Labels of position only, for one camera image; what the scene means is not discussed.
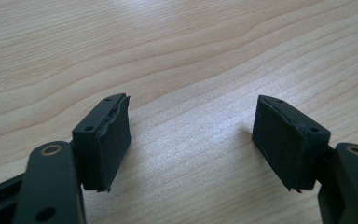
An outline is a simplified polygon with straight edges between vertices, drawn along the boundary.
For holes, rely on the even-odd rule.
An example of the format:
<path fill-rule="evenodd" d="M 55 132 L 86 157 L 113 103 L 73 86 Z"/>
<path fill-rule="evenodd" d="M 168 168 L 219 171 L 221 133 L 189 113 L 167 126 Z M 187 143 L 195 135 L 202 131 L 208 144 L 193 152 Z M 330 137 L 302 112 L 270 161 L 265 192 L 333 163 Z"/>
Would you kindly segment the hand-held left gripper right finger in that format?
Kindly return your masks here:
<path fill-rule="evenodd" d="M 312 190 L 331 133 L 284 100 L 259 95 L 252 140 L 288 190 Z"/>

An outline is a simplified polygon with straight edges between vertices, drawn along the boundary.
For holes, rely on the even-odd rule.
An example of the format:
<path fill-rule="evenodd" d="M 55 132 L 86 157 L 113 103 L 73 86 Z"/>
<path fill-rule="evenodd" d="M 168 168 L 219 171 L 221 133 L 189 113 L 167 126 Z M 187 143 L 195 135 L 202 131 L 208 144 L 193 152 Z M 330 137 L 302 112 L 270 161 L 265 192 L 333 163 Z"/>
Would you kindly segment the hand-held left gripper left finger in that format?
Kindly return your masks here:
<path fill-rule="evenodd" d="M 130 97 L 104 98 L 72 130 L 84 190 L 109 191 L 131 143 Z"/>

